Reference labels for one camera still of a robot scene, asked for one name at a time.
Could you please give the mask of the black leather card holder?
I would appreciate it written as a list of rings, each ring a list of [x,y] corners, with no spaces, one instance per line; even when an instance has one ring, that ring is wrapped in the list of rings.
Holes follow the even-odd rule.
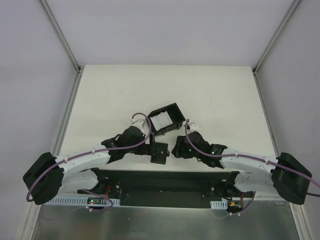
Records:
[[[167,143],[156,142],[156,146],[157,154],[155,156],[151,156],[150,162],[153,164],[165,165],[167,157],[170,156],[170,152],[168,150],[169,145]]]

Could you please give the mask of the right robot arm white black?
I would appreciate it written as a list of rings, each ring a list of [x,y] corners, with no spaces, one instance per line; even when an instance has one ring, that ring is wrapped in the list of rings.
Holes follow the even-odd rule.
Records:
[[[197,131],[177,136],[171,153],[178,159],[196,158],[210,168],[237,170],[235,179],[225,184],[226,194],[233,198],[246,192],[272,193],[293,204],[303,205],[312,177],[289,153],[250,155],[226,145],[210,144]]]

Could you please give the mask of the black plastic card tray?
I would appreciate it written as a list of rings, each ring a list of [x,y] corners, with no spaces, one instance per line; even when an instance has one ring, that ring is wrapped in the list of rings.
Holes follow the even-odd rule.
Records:
[[[155,136],[164,136],[170,131],[180,129],[186,120],[177,103],[153,110],[147,117]]]

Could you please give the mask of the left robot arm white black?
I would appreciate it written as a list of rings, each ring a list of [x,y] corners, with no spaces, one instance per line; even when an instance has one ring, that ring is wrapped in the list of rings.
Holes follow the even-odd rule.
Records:
[[[26,201],[43,205],[64,193],[110,194],[110,184],[100,167],[124,158],[127,154],[147,155],[147,141],[154,136],[136,123],[122,133],[103,140],[92,150],[73,156],[41,154],[23,175],[28,192]]]

